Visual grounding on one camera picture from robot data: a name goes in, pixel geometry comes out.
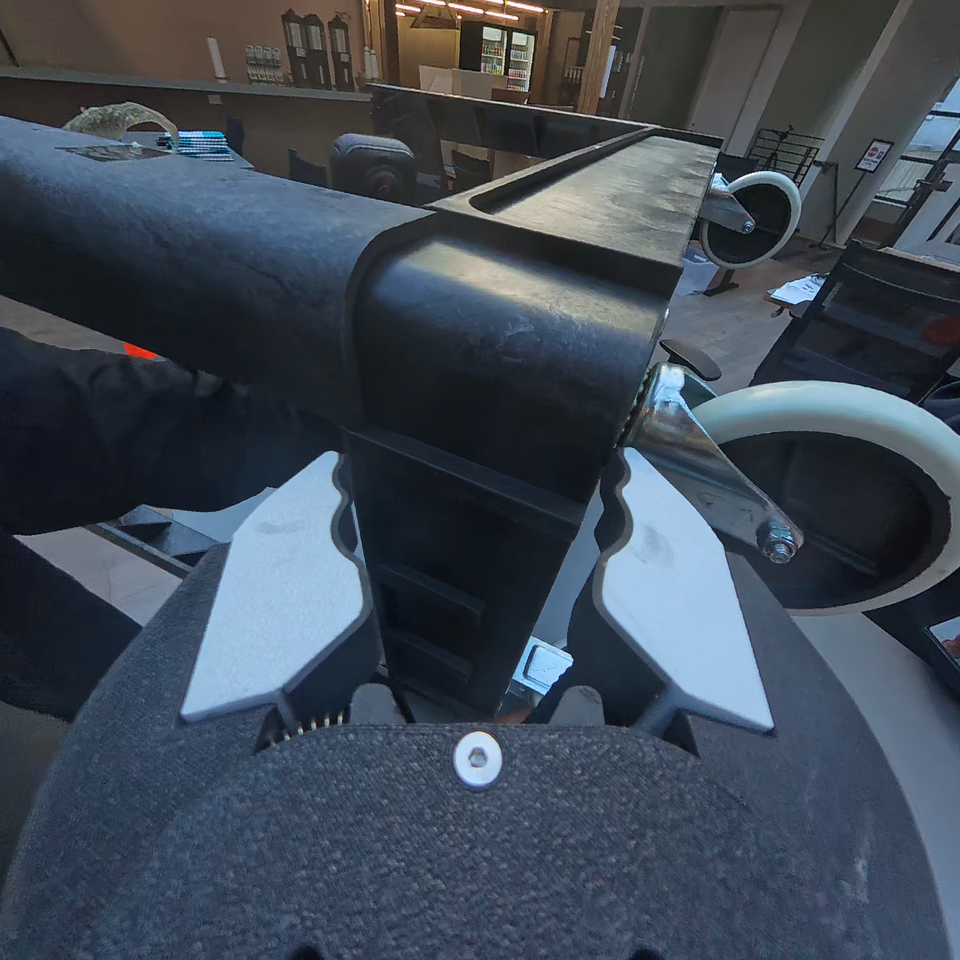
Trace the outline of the wooden pillar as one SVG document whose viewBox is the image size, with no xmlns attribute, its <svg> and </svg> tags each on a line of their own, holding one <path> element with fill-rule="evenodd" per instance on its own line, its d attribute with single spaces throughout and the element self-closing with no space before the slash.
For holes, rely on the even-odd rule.
<svg viewBox="0 0 960 960">
<path fill-rule="evenodd" d="M 597 1 L 582 71 L 578 112 L 594 115 L 606 76 L 609 51 L 617 25 L 620 1 Z"/>
</svg>

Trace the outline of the glass-door drinks fridge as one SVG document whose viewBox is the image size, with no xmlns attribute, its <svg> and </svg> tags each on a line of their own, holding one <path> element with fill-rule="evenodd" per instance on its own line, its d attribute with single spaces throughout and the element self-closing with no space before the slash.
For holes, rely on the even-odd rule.
<svg viewBox="0 0 960 960">
<path fill-rule="evenodd" d="M 491 76 L 505 76 L 507 42 L 511 31 L 499 25 L 462 18 L 459 21 L 459 68 Z"/>
<path fill-rule="evenodd" d="M 537 34 L 510 29 L 506 31 L 503 74 L 507 89 L 529 93 L 536 54 Z"/>
</svg>

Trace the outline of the black music stand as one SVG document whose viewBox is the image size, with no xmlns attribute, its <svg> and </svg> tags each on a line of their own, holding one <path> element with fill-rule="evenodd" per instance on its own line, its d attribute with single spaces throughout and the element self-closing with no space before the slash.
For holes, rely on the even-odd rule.
<svg viewBox="0 0 960 960">
<path fill-rule="evenodd" d="M 756 162 L 756 170 L 783 174 L 801 186 L 823 143 L 824 138 L 799 133 L 792 125 L 785 129 L 762 127 L 755 134 L 747 159 Z"/>
</svg>

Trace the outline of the dark arched wall boards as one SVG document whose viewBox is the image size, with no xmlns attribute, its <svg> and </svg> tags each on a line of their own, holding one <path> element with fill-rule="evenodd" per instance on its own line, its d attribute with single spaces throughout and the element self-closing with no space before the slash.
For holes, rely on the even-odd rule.
<svg viewBox="0 0 960 960">
<path fill-rule="evenodd" d="M 284 11 L 280 18 L 293 87 L 354 93 L 354 44 L 350 16 L 323 10 Z"/>
</svg>

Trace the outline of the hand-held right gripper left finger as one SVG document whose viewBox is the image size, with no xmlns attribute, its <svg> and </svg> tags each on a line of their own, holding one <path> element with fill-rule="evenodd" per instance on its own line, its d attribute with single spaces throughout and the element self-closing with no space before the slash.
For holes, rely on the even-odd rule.
<svg viewBox="0 0 960 960">
<path fill-rule="evenodd" d="M 233 535 L 179 716 L 196 724 L 265 707 L 294 732 L 351 707 L 381 643 L 345 484 L 321 454 Z"/>
</svg>

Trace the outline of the black plastic utility cart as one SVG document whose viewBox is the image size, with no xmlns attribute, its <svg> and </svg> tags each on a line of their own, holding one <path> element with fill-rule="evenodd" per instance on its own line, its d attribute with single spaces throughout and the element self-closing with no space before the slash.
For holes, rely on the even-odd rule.
<svg viewBox="0 0 960 960">
<path fill-rule="evenodd" d="M 627 425 L 721 140 L 378 85 L 544 162 L 427 207 L 2 117 L 2 295 L 345 435 L 390 674 L 491 717 Z"/>
</svg>

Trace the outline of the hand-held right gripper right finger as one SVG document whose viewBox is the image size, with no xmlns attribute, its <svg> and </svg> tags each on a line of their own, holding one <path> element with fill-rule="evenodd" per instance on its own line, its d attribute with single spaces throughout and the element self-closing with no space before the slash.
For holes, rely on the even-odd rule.
<svg viewBox="0 0 960 960">
<path fill-rule="evenodd" d="M 641 453 L 601 486 L 610 535 L 573 606 L 568 649 L 615 725 L 664 735 L 681 714 L 775 730 L 727 555 Z"/>
</svg>

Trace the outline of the person's left forearm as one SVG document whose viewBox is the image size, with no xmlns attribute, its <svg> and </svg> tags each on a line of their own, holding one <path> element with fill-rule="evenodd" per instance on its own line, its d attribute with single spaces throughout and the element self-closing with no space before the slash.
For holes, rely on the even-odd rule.
<svg viewBox="0 0 960 960">
<path fill-rule="evenodd" d="M 40 535 L 140 505 L 217 512 L 277 489 L 340 429 L 167 361 L 1 337 L 1 525 Z"/>
</svg>

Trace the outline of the large white-tyred caster wheel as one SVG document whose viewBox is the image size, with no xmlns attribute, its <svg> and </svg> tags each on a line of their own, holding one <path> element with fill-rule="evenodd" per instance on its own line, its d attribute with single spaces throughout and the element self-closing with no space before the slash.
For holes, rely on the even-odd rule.
<svg viewBox="0 0 960 960">
<path fill-rule="evenodd" d="M 807 380 L 717 396 L 660 363 L 620 443 L 793 614 L 890 607 L 958 571 L 958 435 L 893 394 Z"/>
<path fill-rule="evenodd" d="M 755 171 L 727 182 L 716 173 L 700 209 L 699 242 L 717 267 L 751 268 L 786 246 L 801 213 L 800 191 L 785 174 Z"/>
</svg>

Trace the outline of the black metal bracket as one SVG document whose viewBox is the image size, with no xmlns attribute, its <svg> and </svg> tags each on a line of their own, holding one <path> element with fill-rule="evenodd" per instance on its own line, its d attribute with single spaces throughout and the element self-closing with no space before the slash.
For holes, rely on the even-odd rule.
<svg viewBox="0 0 960 960">
<path fill-rule="evenodd" d="M 220 541 L 147 506 L 85 530 L 184 580 Z"/>
</svg>

